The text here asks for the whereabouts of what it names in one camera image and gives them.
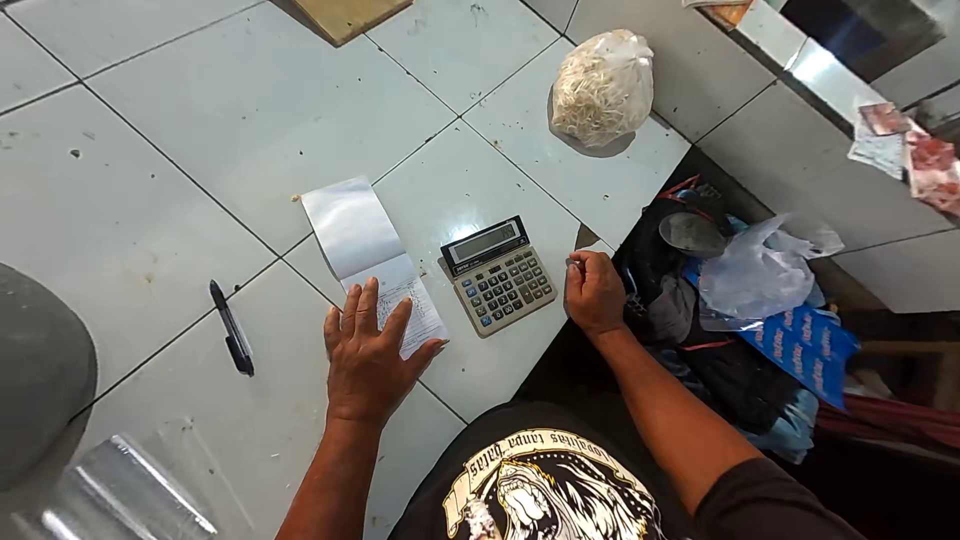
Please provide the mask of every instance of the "black pen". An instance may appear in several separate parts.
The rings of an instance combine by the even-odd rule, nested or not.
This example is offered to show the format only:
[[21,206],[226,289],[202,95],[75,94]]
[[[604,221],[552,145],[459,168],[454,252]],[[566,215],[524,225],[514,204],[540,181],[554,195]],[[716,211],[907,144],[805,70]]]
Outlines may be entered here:
[[213,297],[213,305],[220,312],[220,318],[224,321],[224,327],[227,328],[227,350],[230,351],[230,357],[233,358],[233,364],[237,371],[253,377],[253,361],[250,358],[250,346],[247,339],[240,330],[240,325],[233,318],[233,313],[227,306],[227,299],[224,297],[224,291],[220,290],[217,282],[210,280],[210,296]]

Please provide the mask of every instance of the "receipt book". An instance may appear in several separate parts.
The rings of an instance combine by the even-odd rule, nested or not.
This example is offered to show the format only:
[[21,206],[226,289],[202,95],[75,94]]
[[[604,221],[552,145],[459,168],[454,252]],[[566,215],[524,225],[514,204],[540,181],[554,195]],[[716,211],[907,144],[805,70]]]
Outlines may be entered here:
[[380,281],[376,316],[381,330],[403,298],[409,296],[413,300],[413,312],[400,347],[403,359],[428,339],[447,338],[440,313],[366,178],[316,189],[300,200],[326,262],[344,290],[354,283],[363,285],[370,276]]

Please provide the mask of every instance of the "calculator keypad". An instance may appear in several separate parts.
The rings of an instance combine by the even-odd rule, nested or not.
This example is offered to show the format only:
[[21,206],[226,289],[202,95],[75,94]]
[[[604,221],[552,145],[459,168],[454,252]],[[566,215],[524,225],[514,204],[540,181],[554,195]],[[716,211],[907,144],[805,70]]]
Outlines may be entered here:
[[533,250],[513,252],[483,270],[472,279],[455,281],[481,335],[498,331],[553,300],[553,286]]

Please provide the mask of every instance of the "plastic bag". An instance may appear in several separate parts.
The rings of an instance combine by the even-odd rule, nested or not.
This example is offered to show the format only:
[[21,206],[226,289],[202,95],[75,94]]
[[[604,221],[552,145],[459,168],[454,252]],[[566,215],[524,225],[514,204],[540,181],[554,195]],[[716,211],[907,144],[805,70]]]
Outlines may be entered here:
[[553,127],[587,148],[636,131],[653,107],[653,56],[647,40],[629,30],[581,43],[553,84]]
[[[808,240],[780,231],[789,227]],[[737,319],[761,319],[804,302],[814,277],[806,260],[843,249],[834,231],[783,214],[739,233],[718,258],[704,263],[698,287],[712,308]]]

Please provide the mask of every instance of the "calculator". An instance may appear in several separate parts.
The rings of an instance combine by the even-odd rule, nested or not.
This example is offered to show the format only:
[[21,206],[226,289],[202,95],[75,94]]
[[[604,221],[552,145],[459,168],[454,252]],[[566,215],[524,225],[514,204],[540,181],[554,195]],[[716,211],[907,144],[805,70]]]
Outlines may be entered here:
[[520,216],[441,248],[467,316],[487,337],[557,298]]

